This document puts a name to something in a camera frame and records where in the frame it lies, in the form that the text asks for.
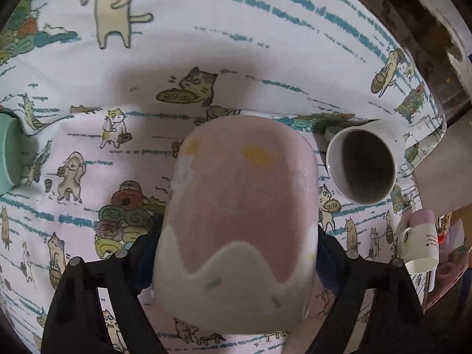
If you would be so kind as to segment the mint green cup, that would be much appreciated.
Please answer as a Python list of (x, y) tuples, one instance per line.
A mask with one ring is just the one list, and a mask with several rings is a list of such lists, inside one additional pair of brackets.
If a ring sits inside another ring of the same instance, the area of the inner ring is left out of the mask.
[(23, 133), (20, 121), (10, 114), (1, 113), (0, 137), (0, 194), (14, 188), (22, 175)]

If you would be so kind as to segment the white cylindrical cup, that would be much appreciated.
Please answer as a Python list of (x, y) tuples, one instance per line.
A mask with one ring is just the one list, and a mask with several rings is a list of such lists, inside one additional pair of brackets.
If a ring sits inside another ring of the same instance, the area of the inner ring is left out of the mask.
[(406, 150), (401, 128), (375, 120), (329, 126), (326, 169), (337, 191), (360, 205), (374, 205), (393, 189)]

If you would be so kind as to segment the white mug with pink lid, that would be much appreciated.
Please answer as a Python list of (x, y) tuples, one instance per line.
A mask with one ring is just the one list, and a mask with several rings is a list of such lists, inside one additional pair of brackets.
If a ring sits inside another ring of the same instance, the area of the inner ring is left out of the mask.
[(432, 210), (415, 211), (397, 233), (397, 254), (410, 275), (428, 273), (439, 263), (436, 218)]

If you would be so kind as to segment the pink and white cup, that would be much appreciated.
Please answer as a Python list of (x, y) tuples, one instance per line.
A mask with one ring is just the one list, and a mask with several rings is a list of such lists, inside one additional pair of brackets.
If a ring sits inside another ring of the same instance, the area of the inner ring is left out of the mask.
[(223, 334), (307, 314), (318, 247), (318, 163), (289, 126), (256, 116), (195, 128), (175, 162), (154, 260), (158, 302)]

